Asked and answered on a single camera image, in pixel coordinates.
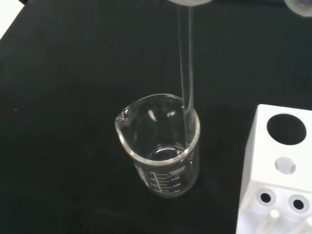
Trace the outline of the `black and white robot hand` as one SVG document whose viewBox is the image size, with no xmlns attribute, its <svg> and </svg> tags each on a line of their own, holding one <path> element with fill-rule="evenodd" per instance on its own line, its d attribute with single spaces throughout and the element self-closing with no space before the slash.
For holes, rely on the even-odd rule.
<svg viewBox="0 0 312 234">
<path fill-rule="evenodd" d="M 178 5 L 194 7 L 213 2 L 212 0 L 170 0 Z M 312 17 L 311 0 L 269 0 L 268 2 L 284 2 L 285 5 L 295 14 L 302 17 Z"/>
</svg>

